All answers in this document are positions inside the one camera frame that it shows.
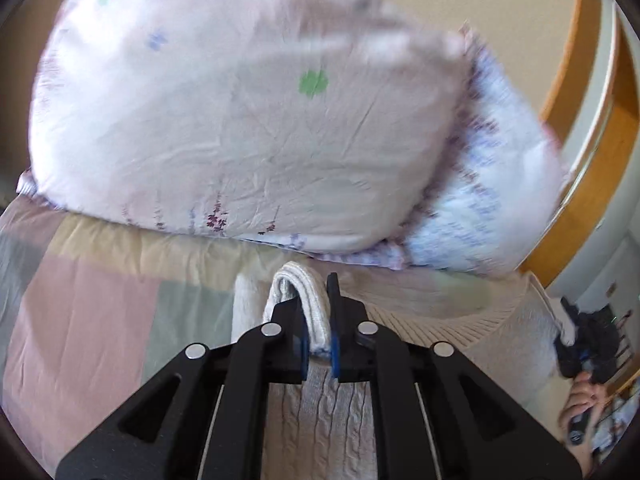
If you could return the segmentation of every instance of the silver bolt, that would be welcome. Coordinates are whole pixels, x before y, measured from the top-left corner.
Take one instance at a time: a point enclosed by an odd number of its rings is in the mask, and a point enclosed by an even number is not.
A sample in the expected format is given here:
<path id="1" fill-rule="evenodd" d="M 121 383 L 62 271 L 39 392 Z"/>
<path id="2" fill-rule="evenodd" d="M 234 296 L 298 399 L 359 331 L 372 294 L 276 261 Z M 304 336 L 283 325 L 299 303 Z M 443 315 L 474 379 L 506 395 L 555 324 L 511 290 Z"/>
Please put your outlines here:
<path id="1" fill-rule="evenodd" d="M 433 352 L 438 357 L 451 357 L 453 355 L 453 345 L 445 341 L 440 341 L 433 345 Z"/>
<path id="2" fill-rule="evenodd" d="M 363 321 L 358 325 L 358 332 L 362 335 L 373 335 L 378 331 L 378 326 L 373 321 Z"/>
<path id="3" fill-rule="evenodd" d="M 204 354 L 206 354 L 207 349 L 204 345 L 200 343 L 194 343 L 192 345 L 187 346 L 187 349 L 184 353 L 187 355 L 189 359 L 200 359 Z"/>
<path id="4" fill-rule="evenodd" d="M 267 323 L 262 326 L 260 331 L 267 337 L 273 337 L 282 332 L 282 327 L 277 323 Z"/>

